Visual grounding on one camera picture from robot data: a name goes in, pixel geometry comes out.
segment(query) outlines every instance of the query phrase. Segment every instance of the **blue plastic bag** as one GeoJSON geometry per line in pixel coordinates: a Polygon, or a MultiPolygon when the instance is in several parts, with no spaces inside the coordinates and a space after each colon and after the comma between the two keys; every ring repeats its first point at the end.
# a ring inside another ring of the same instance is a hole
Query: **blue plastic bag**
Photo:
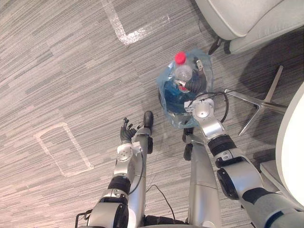
{"type": "MultiPolygon", "coordinates": [[[[202,61],[206,76],[206,92],[212,92],[213,73],[210,56],[197,48],[187,52],[186,55],[189,61],[193,61],[195,57],[202,61]]],[[[183,93],[178,89],[174,84],[174,68],[175,62],[172,61],[156,79],[161,105],[166,117],[174,127],[180,129],[195,127],[197,122],[192,114],[187,113],[184,109],[184,102],[194,99],[195,94],[192,92],[183,93]]]]}

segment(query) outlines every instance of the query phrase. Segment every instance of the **metal chair base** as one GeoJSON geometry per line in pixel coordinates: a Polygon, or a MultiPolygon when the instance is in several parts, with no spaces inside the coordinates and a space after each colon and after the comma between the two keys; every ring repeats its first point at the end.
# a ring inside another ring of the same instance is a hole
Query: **metal chair base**
{"type": "Polygon", "coordinates": [[[238,134],[239,136],[242,136],[245,131],[252,125],[252,123],[263,113],[263,111],[265,109],[270,109],[272,111],[275,111],[277,113],[281,113],[281,114],[284,114],[286,112],[286,109],[287,107],[286,106],[283,106],[283,105],[279,105],[279,104],[274,104],[274,103],[271,103],[270,100],[274,94],[274,91],[276,89],[276,85],[280,79],[280,76],[281,76],[281,73],[283,71],[283,66],[280,66],[277,73],[276,73],[276,76],[275,76],[275,79],[274,81],[272,82],[272,85],[266,95],[266,98],[264,100],[259,100],[259,99],[256,99],[256,98],[253,98],[253,97],[250,97],[250,96],[247,96],[247,95],[244,95],[244,94],[241,94],[241,93],[238,93],[238,92],[235,92],[235,91],[231,91],[229,89],[226,89],[225,90],[225,93],[228,93],[232,96],[235,96],[237,98],[240,98],[244,101],[247,101],[249,103],[252,103],[254,105],[257,106],[257,110],[256,112],[254,113],[254,115],[250,118],[250,120],[246,123],[246,125],[244,126],[244,128],[240,131],[240,133],[238,134]]]}

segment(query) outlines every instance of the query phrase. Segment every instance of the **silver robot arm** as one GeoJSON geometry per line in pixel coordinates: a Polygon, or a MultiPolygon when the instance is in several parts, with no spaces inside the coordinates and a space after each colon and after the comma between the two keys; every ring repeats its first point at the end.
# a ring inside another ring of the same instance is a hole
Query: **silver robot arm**
{"type": "Polygon", "coordinates": [[[239,200],[256,228],[303,228],[304,212],[283,195],[263,188],[262,178],[250,160],[237,148],[214,116],[211,99],[185,103],[192,112],[219,168],[217,177],[224,194],[239,200]]]}
{"type": "Polygon", "coordinates": [[[114,176],[93,208],[88,226],[126,227],[128,224],[128,195],[135,177],[135,165],[141,154],[139,142],[125,143],[117,148],[114,176]]]}

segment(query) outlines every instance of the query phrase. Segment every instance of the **floor marking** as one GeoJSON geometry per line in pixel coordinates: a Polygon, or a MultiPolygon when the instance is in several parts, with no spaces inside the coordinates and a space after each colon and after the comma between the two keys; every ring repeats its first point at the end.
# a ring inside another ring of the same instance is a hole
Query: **floor marking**
{"type": "Polygon", "coordinates": [[[60,122],[60,123],[57,123],[55,125],[49,126],[49,127],[43,129],[42,131],[38,132],[37,134],[35,134],[33,136],[37,139],[38,143],[40,144],[40,146],[42,147],[42,149],[44,150],[44,152],[47,155],[51,156],[51,158],[54,160],[55,164],[57,165],[57,167],[59,168],[59,170],[60,170],[60,172],[61,172],[61,174],[63,176],[65,176],[65,177],[71,177],[71,176],[75,176],[77,174],[80,174],[82,172],[86,172],[86,171],[94,169],[94,166],[89,162],[89,160],[86,157],[85,153],[82,151],[80,145],[78,144],[76,138],[72,134],[70,128],[67,125],[67,123],[60,122]],[[84,161],[85,165],[87,166],[87,169],[81,170],[81,171],[74,171],[74,172],[66,172],[66,173],[64,173],[62,171],[61,167],[59,166],[59,164],[57,163],[56,159],[54,158],[54,156],[50,153],[50,151],[48,150],[47,146],[44,144],[44,142],[41,139],[41,136],[43,136],[45,133],[47,133],[47,132],[49,132],[51,130],[54,130],[56,128],[59,128],[59,127],[62,127],[66,131],[68,137],[72,141],[73,145],[75,146],[76,150],[78,151],[79,155],[81,156],[82,160],[84,161]]]}
{"type": "Polygon", "coordinates": [[[162,16],[157,20],[135,30],[129,34],[126,34],[123,28],[122,23],[119,20],[119,17],[114,9],[114,6],[109,0],[101,0],[105,13],[108,16],[108,19],[115,31],[117,38],[124,44],[129,45],[135,43],[138,40],[141,40],[148,36],[149,34],[155,32],[157,29],[165,26],[167,23],[170,23],[170,18],[168,15],[162,16]]]}

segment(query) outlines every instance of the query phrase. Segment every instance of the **plastic bottle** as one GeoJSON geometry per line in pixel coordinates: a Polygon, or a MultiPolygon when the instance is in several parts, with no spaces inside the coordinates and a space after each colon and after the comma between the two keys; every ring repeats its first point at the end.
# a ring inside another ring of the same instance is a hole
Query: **plastic bottle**
{"type": "MultiPolygon", "coordinates": [[[[186,53],[181,51],[175,55],[175,79],[188,82],[192,78],[192,67],[187,63],[186,53]]],[[[180,91],[188,93],[189,90],[179,86],[180,91]]]]}

